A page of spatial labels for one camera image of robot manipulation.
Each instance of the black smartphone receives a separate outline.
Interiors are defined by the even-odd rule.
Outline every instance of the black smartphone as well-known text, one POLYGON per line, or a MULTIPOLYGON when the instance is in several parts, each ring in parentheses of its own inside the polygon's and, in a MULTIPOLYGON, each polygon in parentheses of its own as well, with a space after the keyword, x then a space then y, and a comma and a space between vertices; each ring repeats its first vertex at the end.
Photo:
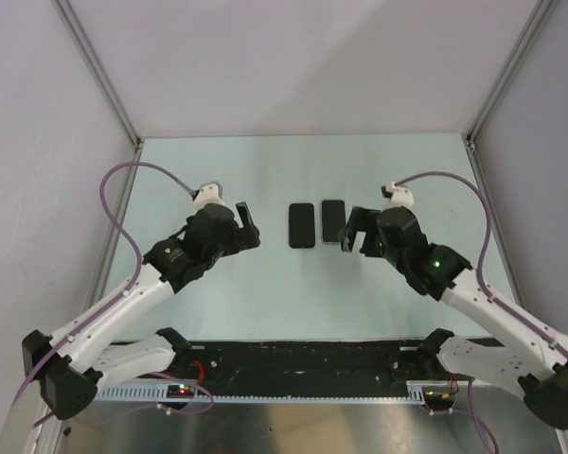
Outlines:
POLYGON ((322 242, 339 244, 339 232, 345 228, 345 202, 322 201, 322 242))
POLYGON ((315 246, 313 203, 291 203, 288 210, 288 244, 293 249, 315 246))

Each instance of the table surface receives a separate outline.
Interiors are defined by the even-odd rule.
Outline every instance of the table surface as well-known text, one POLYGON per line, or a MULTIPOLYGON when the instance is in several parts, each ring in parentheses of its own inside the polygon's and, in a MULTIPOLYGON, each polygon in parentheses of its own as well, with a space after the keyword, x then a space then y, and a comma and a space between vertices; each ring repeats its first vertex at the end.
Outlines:
MULTIPOLYGON (((342 199, 347 215, 361 205, 382 209, 380 187, 427 170, 474 181, 458 134, 386 134, 148 139, 142 161, 158 164, 192 187, 217 180, 225 202, 246 201, 261 246, 220 260, 202 279, 143 315, 119 338, 146 338, 172 326, 191 340, 367 340, 417 338, 441 327, 463 336, 486 332, 464 315, 411 290, 385 260, 341 253, 319 238, 319 206, 342 199), (288 245, 288 207, 316 207, 316 246, 288 245)), ((443 178, 410 183, 414 212, 427 237, 472 263, 485 217, 468 188, 443 178)), ((124 220, 141 251, 176 232, 193 213, 189 196, 168 177, 139 168, 124 220)), ((494 240, 487 279, 511 298, 494 240)), ((130 245, 118 241, 108 289, 133 270, 130 245)))

